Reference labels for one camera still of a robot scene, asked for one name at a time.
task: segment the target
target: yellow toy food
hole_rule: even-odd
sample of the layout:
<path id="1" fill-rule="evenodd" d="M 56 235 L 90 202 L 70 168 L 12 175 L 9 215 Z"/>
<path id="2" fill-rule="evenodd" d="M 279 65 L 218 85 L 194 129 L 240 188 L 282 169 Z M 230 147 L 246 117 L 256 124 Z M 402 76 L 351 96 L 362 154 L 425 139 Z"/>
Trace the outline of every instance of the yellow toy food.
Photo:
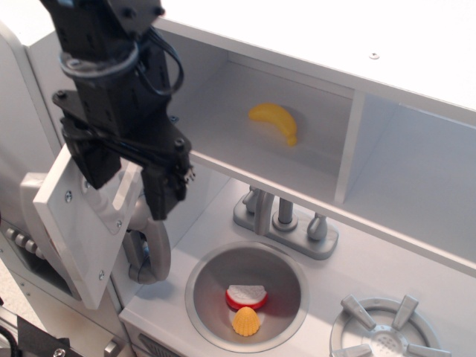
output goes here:
<path id="1" fill-rule="evenodd" d="M 233 319 L 233 329 L 238 335 L 251 336 L 254 335 L 261 326 L 260 318 L 251 307 L 242 307 L 238 310 Z"/>
<path id="2" fill-rule="evenodd" d="M 289 146 L 294 146 L 298 139 L 298 128 L 295 119 L 282 106 L 274 103 L 262 103 L 248 112 L 250 119 L 255 121 L 267 121 L 273 123 L 286 136 Z"/>

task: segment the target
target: yellow banana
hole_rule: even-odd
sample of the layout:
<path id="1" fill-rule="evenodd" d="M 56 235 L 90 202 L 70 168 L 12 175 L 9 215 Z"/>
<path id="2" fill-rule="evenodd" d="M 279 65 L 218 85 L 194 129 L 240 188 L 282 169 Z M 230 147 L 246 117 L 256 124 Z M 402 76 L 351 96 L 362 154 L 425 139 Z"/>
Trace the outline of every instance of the yellow banana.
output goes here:
<path id="1" fill-rule="evenodd" d="M 282 106 L 278 106 L 274 103 L 258 104 L 254 108 L 251 108 L 248 112 L 248 116 L 255 121 L 273 123 L 284 136 L 286 136 L 289 146 L 292 147 L 298 142 L 296 138 L 298 128 L 295 119 Z"/>

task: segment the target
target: toy food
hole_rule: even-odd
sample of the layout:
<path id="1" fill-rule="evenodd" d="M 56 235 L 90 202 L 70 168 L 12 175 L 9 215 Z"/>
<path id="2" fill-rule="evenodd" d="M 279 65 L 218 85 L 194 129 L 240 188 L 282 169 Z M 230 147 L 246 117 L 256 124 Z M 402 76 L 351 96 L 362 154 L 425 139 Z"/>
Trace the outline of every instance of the toy food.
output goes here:
<path id="1" fill-rule="evenodd" d="M 230 285 L 225 296 L 226 302 L 233 309 L 247 306 L 256 310 L 268 300 L 268 293 L 261 285 Z"/>
<path id="2" fill-rule="evenodd" d="M 282 106 L 274 103 L 262 103 L 252 108 L 248 112 L 248 116 L 255 121 L 273 123 L 286 136 L 289 146 L 292 147 L 298 142 L 296 138 L 298 128 L 295 119 Z"/>
<path id="3" fill-rule="evenodd" d="M 251 307 L 242 307 L 233 319 L 233 329 L 238 335 L 251 336 L 260 329 L 260 318 Z"/>

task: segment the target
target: yellow shell-shaped toy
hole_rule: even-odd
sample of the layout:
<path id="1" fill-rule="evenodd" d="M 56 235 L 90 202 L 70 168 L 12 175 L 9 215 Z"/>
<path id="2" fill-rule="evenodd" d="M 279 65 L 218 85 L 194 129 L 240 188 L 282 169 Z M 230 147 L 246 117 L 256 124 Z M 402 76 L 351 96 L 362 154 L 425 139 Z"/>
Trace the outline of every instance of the yellow shell-shaped toy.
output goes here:
<path id="1" fill-rule="evenodd" d="M 242 307 L 233 319 L 233 329 L 238 335 L 251 336 L 260 329 L 260 318 L 251 307 Z"/>

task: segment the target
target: stove burner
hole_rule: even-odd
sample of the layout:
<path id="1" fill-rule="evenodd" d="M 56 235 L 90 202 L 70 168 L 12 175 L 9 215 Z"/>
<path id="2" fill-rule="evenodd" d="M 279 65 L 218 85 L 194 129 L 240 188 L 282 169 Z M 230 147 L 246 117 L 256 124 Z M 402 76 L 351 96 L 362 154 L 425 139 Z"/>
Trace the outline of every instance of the stove burner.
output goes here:
<path id="1" fill-rule="evenodd" d="M 330 337 L 331 357 L 451 357 L 415 309 L 418 300 L 342 300 Z"/>

